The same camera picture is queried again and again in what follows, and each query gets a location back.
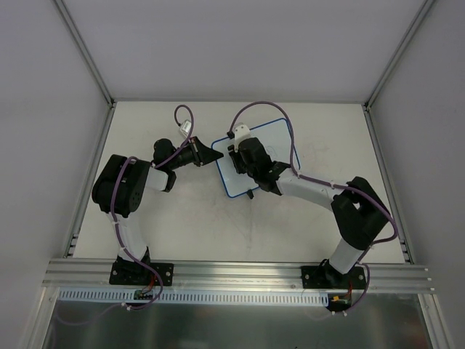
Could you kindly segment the blue framed whiteboard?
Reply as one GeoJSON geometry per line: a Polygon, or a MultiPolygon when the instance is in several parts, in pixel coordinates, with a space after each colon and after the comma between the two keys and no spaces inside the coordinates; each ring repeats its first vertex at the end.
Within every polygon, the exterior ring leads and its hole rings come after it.
{"type": "MultiPolygon", "coordinates": [[[[290,163],[291,135],[284,118],[252,127],[250,134],[264,146],[271,161],[290,163]]],[[[216,164],[227,197],[237,198],[246,195],[249,191],[259,189],[254,180],[248,176],[242,155],[239,151],[235,152],[234,139],[220,138],[213,141],[211,148],[224,154],[222,158],[216,160],[216,164]]]]}

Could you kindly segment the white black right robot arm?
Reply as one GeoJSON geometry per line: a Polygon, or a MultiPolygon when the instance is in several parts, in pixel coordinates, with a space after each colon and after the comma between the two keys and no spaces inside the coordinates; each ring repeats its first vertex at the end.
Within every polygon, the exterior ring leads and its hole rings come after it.
{"type": "Polygon", "coordinates": [[[230,145],[235,171],[278,196],[317,204],[334,215],[341,239],[325,266],[325,279],[339,288],[351,279],[351,269],[389,222],[390,213],[367,180],[355,177],[345,185],[297,174],[290,164],[274,161],[256,137],[230,145]]]}

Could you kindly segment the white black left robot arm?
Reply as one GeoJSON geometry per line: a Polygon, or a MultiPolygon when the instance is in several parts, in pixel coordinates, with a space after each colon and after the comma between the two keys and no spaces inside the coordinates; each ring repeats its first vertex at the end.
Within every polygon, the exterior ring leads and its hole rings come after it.
{"type": "Polygon", "coordinates": [[[117,259],[129,262],[126,274],[134,283],[143,284],[152,274],[148,245],[132,217],[145,191],[168,193],[176,182],[176,169],[189,164],[202,167],[223,157],[192,137],[178,148],[166,138],[157,140],[152,161],[116,154],[109,158],[94,184],[92,200],[113,224],[119,245],[117,259]]]}

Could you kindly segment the aluminium left corner post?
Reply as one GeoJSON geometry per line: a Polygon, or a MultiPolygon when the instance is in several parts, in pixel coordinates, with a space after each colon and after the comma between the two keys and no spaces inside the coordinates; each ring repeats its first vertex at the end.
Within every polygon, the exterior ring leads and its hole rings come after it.
{"type": "Polygon", "coordinates": [[[89,51],[89,48],[86,45],[86,42],[84,41],[84,38],[81,35],[81,32],[76,24],[76,21],[73,19],[73,16],[70,10],[68,9],[67,4],[63,0],[52,0],[52,3],[55,9],[57,10],[61,20],[63,21],[64,26],[68,30],[68,33],[70,34],[73,43],[76,45],[76,48],[81,58],[83,59],[88,71],[90,72],[92,79],[97,85],[98,90],[100,91],[100,94],[102,95],[104,101],[107,105],[112,107],[114,104],[114,98],[95,63],[94,58],[92,57],[92,54],[89,51]]]}

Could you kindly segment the aluminium corner post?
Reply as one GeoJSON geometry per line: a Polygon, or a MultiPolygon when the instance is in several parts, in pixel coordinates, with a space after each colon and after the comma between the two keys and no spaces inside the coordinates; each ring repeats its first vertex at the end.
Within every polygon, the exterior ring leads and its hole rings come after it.
{"type": "Polygon", "coordinates": [[[424,21],[427,19],[429,13],[432,11],[432,8],[436,3],[436,0],[422,1],[421,6],[416,11],[413,19],[411,20],[410,24],[408,25],[407,29],[402,35],[399,43],[397,44],[394,52],[389,58],[374,88],[369,94],[368,99],[364,102],[363,105],[367,111],[372,109],[377,98],[383,91],[384,86],[387,84],[388,80],[394,73],[396,67],[399,65],[404,54],[406,53],[407,49],[409,48],[410,44],[412,43],[413,39],[424,24],[424,21]]]}
{"type": "Polygon", "coordinates": [[[114,104],[114,98],[95,63],[94,58],[92,57],[92,54],[89,51],[89,48],[86,45],[86,42],[84,41],[84,38],[81,35],[81,32],[76,24],[76,21],[73,19],[73,16],[70,10],[68,9],[67,4],[63,0],[52,0],[52,3],[55,9],[57,10],[61,20],[63,21],[64,26],[68,30],[68,33],[70,34],[73,43],[76,45],[76,48],[81,58],[83,59],[88,71],[90,72],[92,79],[97,85],[98,90],[100,91],[100,94],[102,95],[104,101],[107,105],[112,107],[114,104]]]}

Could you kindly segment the aluminium right corner post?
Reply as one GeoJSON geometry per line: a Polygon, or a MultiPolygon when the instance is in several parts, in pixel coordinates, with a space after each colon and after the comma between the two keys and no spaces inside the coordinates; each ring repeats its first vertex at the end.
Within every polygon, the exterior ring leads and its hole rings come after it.
{"type": "Polygon", "coordinates": [[[412,43],[413,39],[424,24],[424,21],[427,19],[429,13],[432,11],[432,8],[436,3],[436,0],[422,1],[421,6],[416,11],[413,19],[411,20],[410,24],[408,25],[407,29],[402,35],[399,43],[397,44],[394,52],[389,58],[374,88],[369,94],[368,99],[364,102],[363,105],[367,111],[372,109],[377,98],[383,91],[384,86],[387,84],[388,80],[394,73],[396,67],[399,65],[404,54],[406,53],[407,49],[409,48],[410,44],[412,43]]]}

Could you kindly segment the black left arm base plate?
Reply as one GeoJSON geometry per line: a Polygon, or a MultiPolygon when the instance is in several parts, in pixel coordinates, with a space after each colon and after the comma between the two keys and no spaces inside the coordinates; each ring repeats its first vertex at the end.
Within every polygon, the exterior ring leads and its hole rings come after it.
{"type": "MultiPolygon", "coordinates": [[[[148,265],[161,277],[163,286],[171,286],[174,264],[149,262],[148,265]]],[[[112,264],[109,284],[119,286],[148,286],[154,273],[136,262],[129,262],[118,257],[112,264]]]]}

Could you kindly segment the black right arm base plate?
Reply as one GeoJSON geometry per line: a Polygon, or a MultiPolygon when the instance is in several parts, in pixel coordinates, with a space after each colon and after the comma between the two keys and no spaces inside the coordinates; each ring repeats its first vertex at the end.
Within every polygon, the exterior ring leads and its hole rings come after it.
{"type": "Polygon", "coordinates": [[[341,274],[329,264],[304,265],[300,267],[304,289],[348,289],[361,290],[366,287],[363,267],[354,266],[348,273],[341,274]]]}

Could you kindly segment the aluminium left side rail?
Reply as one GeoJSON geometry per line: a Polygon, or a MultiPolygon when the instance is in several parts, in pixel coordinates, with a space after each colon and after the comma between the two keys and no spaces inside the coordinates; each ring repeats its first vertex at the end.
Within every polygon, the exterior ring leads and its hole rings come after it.
{"type": "Polygon", "coordinates": [[[83,186],[78,195],[77,206],[73,213],[65,242],[62,246],[62,253],[60,255],[61,258],[68,258],[69,256],[73,255],[73,253],[70,252],[70,250],[72,249],[73,240],[76,239],[76,237],[79,235],[81,224],[84,220],[84,215],[86,213],[87,204],[91,196],[91,192],[92,192],[92,186],[93,186],[94,179],[95,179],[95,176],[98,170],[102,152],[105,147],[105,142],[108,137],[108,132],[110,130],[110,125],[113,120],[115,109],[116,109],[116,103],[113,103],[108,108],[102,128],[97,135],[97,142],[91,152],[89,168],[86,172],[83,186]]]}

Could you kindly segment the aluminium right side rail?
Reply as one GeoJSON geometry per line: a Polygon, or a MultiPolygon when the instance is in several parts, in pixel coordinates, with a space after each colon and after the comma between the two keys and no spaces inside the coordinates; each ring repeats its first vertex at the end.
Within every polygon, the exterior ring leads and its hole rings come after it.
{"type": "Polygon", "coordinates": [[[369,135],[371,137],[371,142],[373,144],[373,149],[374,149],[375,154],[376,154],[376,159],[378,161],[378,165],[379,165],[379,169],[380,169],[380,172],[381,172],[381,177],[382,177],[382,180],[383,180],[384,188],[385,188],[385,191],[386,191],[386,194],[387,194],[389,206],[391,208],[391,213],[392,213],[392,216],[393,216],[393,218],[394,218],[394,220],[395,220],[395,222],[397,224],[398,236],[399,236],[399,240],[400,240],[400,245],[403,248],[404,258],[405,258],[406,262],[408,262],[410,264],[414,264],[415,261],[414,261],[413,255],[412,255],[411,248],[409,246],[408,234],[405,232],[405,229],[404,229],[403,219],[402,219],[401,214],[400,214],[399,206],[397,205],[397,200],[395,198],[394,188],[392,186],[392,181],[391,181],[391,178],[389,176],[388,169],[387,169],[387,163],[386,163],[386,160],[384,158],[384,154],[383,154],[382,149],[381,149],[381,143],[380,143],[379,137],[378,137],[378,135],[376,133],[376,130],[375,130],[373,117],[372,117],[372,115],[371,115],[371,113],[370,113],[367,106],[362,105],[362,108],[363,108],[363,114],[364,114],[364,117],[365,117],[365,122],[366,122],[366,125],[367,125],[367,128],[368,128],[368,132],[369,132],[369,135]]]}

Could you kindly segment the aluminium frame rail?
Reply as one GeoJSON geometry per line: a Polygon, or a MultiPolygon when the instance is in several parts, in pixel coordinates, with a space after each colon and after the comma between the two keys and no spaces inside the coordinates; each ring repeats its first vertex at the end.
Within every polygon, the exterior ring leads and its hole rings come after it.
{"type": "MultiPolygon", "coordinates": [[[[49,261],[41,285],[109,287],[113,261],[55,258],[49,261]]],[[[173,261],[173,289],[290,292],[303,289],[315,274],[297,262],[173,261]]],[[[370,275],[372,293],[434,294],[437,287],[423,265],[372,264],[357,280],[370,275]]]]}

